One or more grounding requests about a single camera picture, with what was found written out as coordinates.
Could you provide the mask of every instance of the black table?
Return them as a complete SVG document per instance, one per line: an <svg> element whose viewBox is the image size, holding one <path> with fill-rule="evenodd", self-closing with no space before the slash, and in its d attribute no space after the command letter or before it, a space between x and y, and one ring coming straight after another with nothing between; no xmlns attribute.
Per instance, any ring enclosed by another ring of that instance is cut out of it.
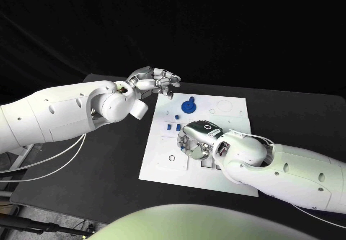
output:
<svg viewBox="0 0 346 240"><path fill-rule="evenodd" d="M86 82L123 81L90 75ZM247 98L253 134L276 143L305 148L345 161L346 101L339 96L282 92L182 83L176 93ZM139 180L156 110L158 95L145 99L143 120L132 115L87 135L81 153L70 166L38 181L21 183L12 202L106 224L146 208L168 204L201 204L263 217L331 239L345 230L300 212L289 203L260 194L260 198ZM39 160L61 153L77 139L47 143ZM32 168L32 179L57 170L78 147L57 160ZM345 215L313 211L346 226Z"/></svg>

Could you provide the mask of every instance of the blue knob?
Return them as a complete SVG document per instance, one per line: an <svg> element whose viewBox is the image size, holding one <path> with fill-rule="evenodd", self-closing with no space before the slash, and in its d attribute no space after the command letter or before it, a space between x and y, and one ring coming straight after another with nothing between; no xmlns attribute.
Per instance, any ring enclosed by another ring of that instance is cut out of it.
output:
<svg viewBox="0 0 346 240"><path fill-rule="evenodd" d="M192 114L195 113L197 111L197 104L195 104L195 97L192 96L189 98L189 101L186 101L184 104L182 104L182 111L186 113L186 114Z"/></svg>

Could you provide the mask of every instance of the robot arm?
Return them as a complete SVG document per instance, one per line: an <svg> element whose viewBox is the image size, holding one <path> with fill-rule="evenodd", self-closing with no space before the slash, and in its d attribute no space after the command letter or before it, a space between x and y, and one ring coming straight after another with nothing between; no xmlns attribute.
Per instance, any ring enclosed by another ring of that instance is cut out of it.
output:
<svg viewBox="0 0 346 240"><path fill-rule="evenodd" d="M192 159L204 160L212 154L215 164L235 184L256 187L302 208L346 214L344 162L297 147L263 145L244 133L233 130L224 133L208 121L184 128L178 146Z"/></svg>
<svg viewBox="0 0 346 240"><path fill-rule="evenodd" d="M142 120L152 93L173 98L179 76L145 67L126 82L97 81L54 87L0 106L0 154L31 144L70 140L132 114Z"/></svg>

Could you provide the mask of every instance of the robotic hand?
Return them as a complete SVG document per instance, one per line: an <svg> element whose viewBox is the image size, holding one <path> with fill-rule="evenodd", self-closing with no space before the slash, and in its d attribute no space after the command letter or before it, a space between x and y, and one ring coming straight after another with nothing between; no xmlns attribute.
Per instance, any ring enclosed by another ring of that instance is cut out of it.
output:
<svg viewBox="0 0 346 240"><path fill-rule="evenodd" d="M126 81L97 81L48 88L0 106L0 154L31 144L70 140L132 114L142 120L152 93L173 98L181 77L145 67Z"/></svg>
<svg viewBox="0 0 346 240"><path fill-rule="evenodd" d="M212 155L225 177L267 195L312 210L346 214L346 163L267 138L224 130L208 121L192 122L178 135L191 159Z"/></svg>

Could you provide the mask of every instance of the white board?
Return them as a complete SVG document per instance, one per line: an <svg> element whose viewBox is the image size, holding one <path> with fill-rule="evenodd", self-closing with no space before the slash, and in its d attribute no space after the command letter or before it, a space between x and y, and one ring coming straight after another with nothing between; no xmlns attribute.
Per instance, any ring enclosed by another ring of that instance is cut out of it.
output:
<svg viewBox="0 0 346 240"><path fill-rule="evenodd" d="M197 111L186 114L182 104L191 97L195 97ZM234 129L251 134L247 99L175 93L173 100L169 100L159 95L139 179L259 197L254 187L238 185L227 179L212 157L198 161L182 153L178 125L184 128L201 120L215 123L225 133Z"/></svg>

